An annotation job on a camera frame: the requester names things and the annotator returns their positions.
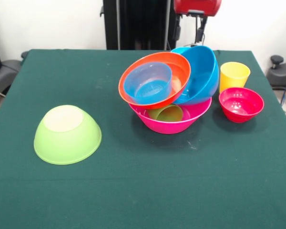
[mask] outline white wall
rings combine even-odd
[[[0,0],[0,58],[23,51],[106,49],[102,0]]]
[[[252,50],[265,71],[272,54],[286,60],[286,0],[222,0],[209,18],[205,45]],[[106,49],[102,0],[0,0],[0,56],[19,59],[32,48]],[[194,18],[184,17],[177,45],[194,40]]]
[[[184,17],[178,46],[193,42],[195,20]],[[269,57],[286,61],[286,0],[222,0],[217,15],[209,18],[204,44],[213,50],[251,50],[263,71]]]

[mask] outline metal pole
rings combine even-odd
[[[120,0],[116,0],[116,23],[118,29],[118,50],[121,50]]]
[[[167,0],[166,4],[166,19],[165,19],[165,34],[164,34],[164,50],[167,48],[167,39],[168,39],[168,25],[170,22],[170,11],[171,11],[171,0]]]

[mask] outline bowl rim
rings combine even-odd
[[[34,141],[33,141],[33,147],[34,147],[34,151],[36,153],[36,155],[41,159],[43,160],[44,162],[47,162],[49,164],[52,164],[52,165],[58,165],[58,166],[65,166],[65,165],[71,165],[71,164],[75,164],[75,163],[78,163],[78,162],[81,162],[85,159],[87,159],[88,157],[90,157],[99,147],[100,147],[100,144],[102,142],[102,131],[101,131],[101,128],[99,127],[99,125],[97,125],[97,128],[98,128],[98,131],[99,131],[99,134],[100,134],[100,137],[99,137],[99,141],[97,142],[97,144],[95,145],[95,147],[93,148],[92,151],[90,151],[89,153],[85,154],[84,156],[82,157],[79,157],[73,161],[60,161],[60,162],[57,162],[57,161],[52,161],[52,160],[49,160],[48,158],[46,157],[43,157],[42,154],[40,154],[40,152],[37,150],[36,148],[36,145],[35,145],[35,138],[34,138]]]
[[[250,74],[251,74],[251,70],[250,70],[250,68],[249,68],[247,65],[245,65],[245,64],[243,64],[243,63],[240,63],[240,62],[236,62],[236,61],[229,61],[229,62],[223,63],[223,64],[220,66],[220,71],[224,73],[224,71],[223,71],[223,67],[224,67],[225,65],[227,65],[227,64],[231,64],[231,63],[237,63],[237,64],[239,64],[239,65],[244,66],[247,70],[249,70],[249,75],[248,75],[248,76],[243,76],[243,77],[234,77],[234,76],[229,76],[229,78],[239,80],[239,79],[244,79],[244,78],[247,78],[247,77],[249,77],[249,76],[250,76]]]
[[[141,64],[141,65],[139,65],[138,67],[132,69],[132,70],[130,71],[130,73],[126,76],[126,78],[125,78],[125,80],[124,80],[124,83],[123,83],[123,89],[124,89],[125,93],[126,93],[129,97],[131,97],[131,98],[139,98],[139,99],[152,98],[152,97],[154,97],[155,95],[157,95],[157,94],[160,92],[160,91],[159,91],[159,92],[157,92],[156,94],[149,95],[149,96],[133,96],[133,95],[130,95],[130,94],[127,92],[127,90],[125,89],[126,80],[127,80],[128,76],[129,76],[134,70],[137,70],[138,68],[142,67],[143,65],[145,65],[144,67],[147,67],[146,65],[148,65],[148,64],[155,64],[155,63],[162,65],[163,68],[165,68],[166,71],[168,70],[169,75],[170,75],[170,76],[169,76],[169,80],[168,80],[168,82],[167,82],[166,85],[165,85],[165,88],[163,88],[161,91],[165,90],[167,87],[169,87],[170,89],[172,89],[171,83],[172,83],[173,72],[172,72],[172,69],[170,68],[170,66],[168,66],[167,64],[165,64],[165,63],[163,63],[163,62],[159,62],[159,61],[147,62],[147,63]]]
[[[191,49],[191,47],[187,47],[187,46],[180,46],[180,47],[177,47],[177,48],[174,48],[171,50],[171,52],[174,52],[176,54],[179,54],[179,55],[182,55],[183,52],[187,51]]]
[[[246,115],[246,114],[237,114],[237,115],[239,115],[239,116],[244,116],[244,117],[247,117],[247,116],[255,116],[255,115],[259,114],[259,113],[263,110],[263,108],[264,108],[264,106],[265,106],[265,102],[264,102],[263,98],[261,97],[261,95],[260,95],[259,93],[255,92],[255,91],[253,91],[252,89],[245,88],[245,87],[229,87],[229,88],[224,89],[224,90],[219,94],[219,96],[218,96],[219,103],[220,103],[220,105],[221,105],[225,110],[227,110],[228,112],[231,112],[231,113],[235,114],[234,112],[230,111],[226,106],[224,106],[223,101],[222,101],[222,95],[223,95],[224,92],[226,92],[226,91],[228,91],[228,90],[236,90],[236,89],[237,89],[237,90],[243,90],[243,91],[249,91],[249,92],[251,92],[251,93],[256,94],[257,97],[262,101],[262,104],[263,104],[262,107],[261,107],[261,109],[259,109],[259,110],[258,110],[257,112],[255,112],[255,113],[247,114],[247,115]]]
[[[213,76],[213,74],[214,74],[214,71],[215,71],[215,69],[216,69],[216,65],[218,65],[217,59],[216,59],[216,56],[215,56],[215,53],[213,52],[212,49],[210,49],[209,47],[207,47],[207,46],[205,46],[205,45],[198,45],[198,46],[192,47],[192,48],[190,48],[190,49],[188,49],[188,50],[185,50],[184,52],[190,52],[190,50],[193,50],[193,49],[195,49],[195,48],[196,48],[196,49],[206,48],[208,51],[210,51],[210,53],[211,53],[212,56],[213,56],[213,60],[214,60],[212,73],[210,74],[210,76],[209,76],[207,82],[204,84],[204,86],[201,87],[201,89],[200,89],[195,95],[193,95],[192,97],[190,97],[188,100],[186,100],[186,101],[184,101],[184,102],[181,102],[181,103],[178,103],[178,104],[184,104],[184,103],[187,103],[187,102],[191,101],[192,99],[196,98],[196,97],[203,91],[203,89],[209,84],[209,82],[211,81],[211,78],[212,78],[212,76]]]
[[[192,120],[195,120],[199,117],[201,117],[202,115],[204,115],[210,108],[211,104],[212,104],[212,97],[209,98],[208,100],[204,101],[203,103],[206,103],[206,102],[209,102],[209,104],[207,105],[206,109],[201,112],[201,114],[197,115],[196,117],[194,118],[190,118],[190,119],[187,119],[187,120],[183,120],[183,121],[179,121],[179,122],[164,122],[164,121],[158,121],[158,120],[155,120],[155,119],[152,119],[152,118],[149,118],[149,117],[146,117],[144,116],[143,114],[141,113],[138,113],[134,108],[133,106],[137,106],[137,105],[133,105],[133,104],[128,104],[131,109],[140,117],[143,117],[144,119],[147,119],[147,120],[150,120],[150,121],[154,121],[154,122],[157,122],[157,123],[163,123],[163,124],[180,124],[180,123],[187,123],[187,122],[190,122]],[[192,105],[178,105],[180,108],[182,107],[187,107],[187,106],[192,106]]]
[[[187,66],[188,66],[188,68],[189,68],[189,75],[188,75],[188,77],[187,77],[187,79],[186,79],[184,85],[181,87],[181,89],[180,89],[179,91],[175,91],[173,94],[169,95],[166,99],[163,99],[163,100],[161,100],[161,101],[159,101],[159,102],[156,102],[156,103],[153,103],[153,104],[137,104],[137,103],[134,103],[134,102],[132,102],[132,101],[128,101],[128,99],[125,98],[125,97],[122,95],[121,90],[120,90],[121,84],[124,85],[124,81],[125,81],[125,79],[126,79],[126,78],[123,79],[123,83],[122,83],[122,78],[123,78],[125,72],[126,72],[129,68],[131,68],[134,64],[136,64],[137,62],[142,61],[142,60],[144,60],[144,59],[147,59],[147,58],[150,57],[150,56],[154,56],[154,55],[156,56],[156,55],[161,55],[161,54],[165,54],[165,55],[171,55],[171,54],[172,54],[172,55],[175,56],[174,59],[180,58],[180,56],[181,56],[181,58],[185,61],[185,63],[187,64]],[[167,64],[168,66],[169,66],[169,64],[173,64],[172,62],[170,62],[170,63],[163,62],[163,63]],[[161,104],[161,103],[163,103],[163,102],[165,102],[165,101],[167,101],[167,100],[170,100],[170,99],[174,98],[176,95],[178,95],[178,93],[183,92],[183,90],[185,89],[185,87],[186,87],[186,85],[187,85],[187,83],[188,83],[188,81],[189,81],[189,79],[190,79],[190,76],[191,76],[191,65],[190,65],[189,61],[188,61],[184,56],[182,56],[182,55],[180,55],[180,54],[178,54],[178,53],[174,53],[174,52],[155,52],[155,53],[146,55],[146,56],[144,56],[144,57],[142,57],[142,58],[136,60],[136,61],[133,62],[130,66],[127,67],[127,69],[123,72],[122,76],[120,77],[119,85],[118,85],[118,90],[119,90],[120,97],[121,97],[125,102],[127,102],[128,104],[132,104],[132,105],[139,106],[139,107],[155,106],[155,105]]]

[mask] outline yellow cup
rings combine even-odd
[[[219,92],[230,87],[244,87],[250,75],[250,69],[238,62],[227,62],[220,67]]]

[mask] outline red machine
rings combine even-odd
[[[215,16],[221,0],[174,0],[174,10],[177,14]]]
[[[219,10],[221,0],[174,0],[174,10],[178,15],[176,18],[175,37],[180,35],[180,17],[182,15],[196,17],[196,37],[191,46],[198,42],[204,42],[204,29],[209,16],[215,16]],[[200,18],[200,28],[198,28],[198,18]]]

